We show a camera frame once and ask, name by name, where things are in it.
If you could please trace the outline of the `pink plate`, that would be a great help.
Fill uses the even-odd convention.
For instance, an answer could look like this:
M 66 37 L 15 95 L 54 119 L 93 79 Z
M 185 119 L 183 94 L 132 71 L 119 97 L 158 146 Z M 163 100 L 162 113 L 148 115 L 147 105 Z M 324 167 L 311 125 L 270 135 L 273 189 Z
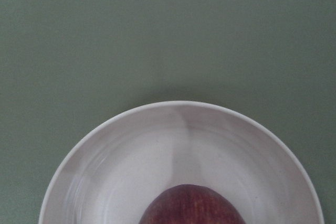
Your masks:
M 163 191 L 201 185 L 246 223 L 324 223 L 314 186 L 291 150 L 221 106 L 152 103 L 86 135 L 56 170 L 39 223 L 138 223 Z

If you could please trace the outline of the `red apple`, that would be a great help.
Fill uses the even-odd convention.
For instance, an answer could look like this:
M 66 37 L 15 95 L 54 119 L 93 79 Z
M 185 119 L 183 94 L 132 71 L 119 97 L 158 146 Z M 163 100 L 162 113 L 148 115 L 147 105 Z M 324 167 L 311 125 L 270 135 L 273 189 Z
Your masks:
M 245 223 L 222 195 L 204 186 L 178 185 L 158 195 L 139 223 Z

